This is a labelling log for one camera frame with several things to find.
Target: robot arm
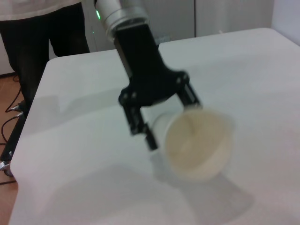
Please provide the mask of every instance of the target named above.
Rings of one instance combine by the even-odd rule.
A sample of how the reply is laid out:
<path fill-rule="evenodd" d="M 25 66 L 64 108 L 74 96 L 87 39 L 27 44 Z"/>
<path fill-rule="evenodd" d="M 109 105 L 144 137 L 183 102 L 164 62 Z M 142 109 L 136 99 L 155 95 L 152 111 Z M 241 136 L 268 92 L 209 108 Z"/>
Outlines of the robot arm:
<path fill-rule="evenodd" d="M 123 107 L 132 135 L 146 134 L 151 150 L 158 148 L 144 122 L 141 107 L 166 101 L 177 94 L 184 107 L 200 105 L 184 71 L 168 69 L 149 28 L 149 17 L 139 0 L 96 0 L 98 17 L 114 42 L 129 77 L 121 91 Z"/>

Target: white table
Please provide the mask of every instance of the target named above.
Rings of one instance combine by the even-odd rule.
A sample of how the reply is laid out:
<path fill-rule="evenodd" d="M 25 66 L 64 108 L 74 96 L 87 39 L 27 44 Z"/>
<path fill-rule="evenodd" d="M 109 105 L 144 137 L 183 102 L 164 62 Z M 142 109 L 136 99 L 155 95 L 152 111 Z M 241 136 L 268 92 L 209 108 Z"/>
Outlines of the white table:
<path fill-rule="evenodd" d="M 299 225 L 300 48 L 270 29 L 161 45 L 205 107 L 235 126 L 233 156 L 203 184 L 173 177 L 117 98 L 116 51 L 50 61 L 12 161 L 11 225 Z"/>

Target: white paper cup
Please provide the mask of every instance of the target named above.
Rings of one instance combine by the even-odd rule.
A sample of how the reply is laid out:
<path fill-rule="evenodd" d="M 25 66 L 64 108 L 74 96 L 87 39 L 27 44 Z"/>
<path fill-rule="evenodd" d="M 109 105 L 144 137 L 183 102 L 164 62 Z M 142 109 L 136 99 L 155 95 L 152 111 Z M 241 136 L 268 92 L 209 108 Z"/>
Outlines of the white paper cup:
<path fill-rule="evenodd" d="M 226 165 L 232 151 L 232 131 L 212 110 L 187 109 L 167 113 L 153 124 L 159 151 L 181 178 L 206 181 Z"/>

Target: floor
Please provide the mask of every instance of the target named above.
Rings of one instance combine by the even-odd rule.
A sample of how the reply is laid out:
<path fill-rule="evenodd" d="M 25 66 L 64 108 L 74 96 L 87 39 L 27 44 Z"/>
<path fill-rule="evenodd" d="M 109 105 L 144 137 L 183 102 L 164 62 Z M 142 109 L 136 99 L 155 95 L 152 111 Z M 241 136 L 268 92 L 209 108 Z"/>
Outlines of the floor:
<path fill-rule="evenodd" d="M 19 83 L 14 82 L 12 77 L 0 78 L 0 126 L 2 126 L 5 121 L 17 114 L 15 112 L 5 113 L 5 110 L 16 97 L 19 88 Z M 19 103 L 22 101 L 22 99 L 23 97 L 19 96 L 16 102 Z M 9 138 L 15 123 L 16 121 L 13 120 L 5 126 L 4 135 L 6 139 Z M 2 153 L 3 149 L 4 146 L 0 145 L 0 154 Z M 0 172 L 0 183 L 9 180 L 13 180 L 13 178 L 9 178 L 3 172 Z M 8 224 L 17 192 L 18 185 L 16 183 L 0 186 L 0 225 Z"/>

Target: black pants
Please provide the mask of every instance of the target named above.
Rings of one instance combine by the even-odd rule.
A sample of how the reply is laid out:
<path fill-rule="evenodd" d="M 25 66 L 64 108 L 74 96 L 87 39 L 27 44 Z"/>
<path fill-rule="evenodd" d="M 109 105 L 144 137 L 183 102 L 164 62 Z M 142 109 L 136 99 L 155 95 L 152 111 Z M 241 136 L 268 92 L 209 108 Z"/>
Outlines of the black pants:
<path fill-rule="evenodd" d="M 89 53 L 81 3 L 47 15 L 2 21 L 0 33 L 29 108 L 49 61 L 49 40 L 58 57 Z"/>

